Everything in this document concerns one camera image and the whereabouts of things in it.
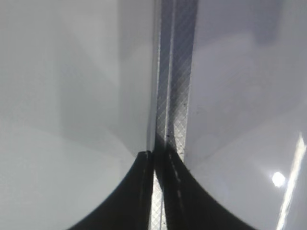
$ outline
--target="diamond pattern texture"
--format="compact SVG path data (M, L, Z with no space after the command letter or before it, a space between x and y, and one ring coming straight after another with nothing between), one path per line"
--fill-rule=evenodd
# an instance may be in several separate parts
M161 0L156 134L184 159L198 0ZM151 230L166 230L163 194L153 181Z

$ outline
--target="textured metal edge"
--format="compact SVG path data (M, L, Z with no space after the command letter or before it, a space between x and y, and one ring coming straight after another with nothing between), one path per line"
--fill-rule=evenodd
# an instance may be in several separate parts
M156 138L184 160L189 86L198 0L157 0ZM153 179L151 229L166 230L163 193Z
M155 141L155 126L157 113L157 95L159 81L159 65L160 65L160 26L161 26L161 0L155 0L153 3L154 19L153 19L153 63L152 63L152 92L150 115L147 126L147 144L148 150L153 151Z

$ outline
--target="white surface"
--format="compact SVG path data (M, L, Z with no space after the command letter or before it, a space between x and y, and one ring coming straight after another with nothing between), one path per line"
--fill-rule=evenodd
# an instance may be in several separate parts
M0 229L68 228L148 148L153 4L0 2Z
M305 0L200 0L185 164L259 230L307 225L306 22Z
M281 187L284 185L286 178L280 172L274 173L272 176L272 181L276 187Z

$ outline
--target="black curved shape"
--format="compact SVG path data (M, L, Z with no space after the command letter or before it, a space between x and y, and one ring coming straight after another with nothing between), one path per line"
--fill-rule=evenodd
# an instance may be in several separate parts
M170 146L163 158L164 171L157 175L163 175L168 230L254 230L215 201Z
M153 191L154 156L140 152L114 192L69 230L147 230Z

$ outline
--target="white plastic panel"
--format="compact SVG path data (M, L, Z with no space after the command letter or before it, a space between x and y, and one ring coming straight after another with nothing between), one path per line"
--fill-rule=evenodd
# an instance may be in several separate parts
M153 4L0 2L0 229L68 228L150 148Z
M185 164L255 228L305 229L307 1L200 0L197 20Z

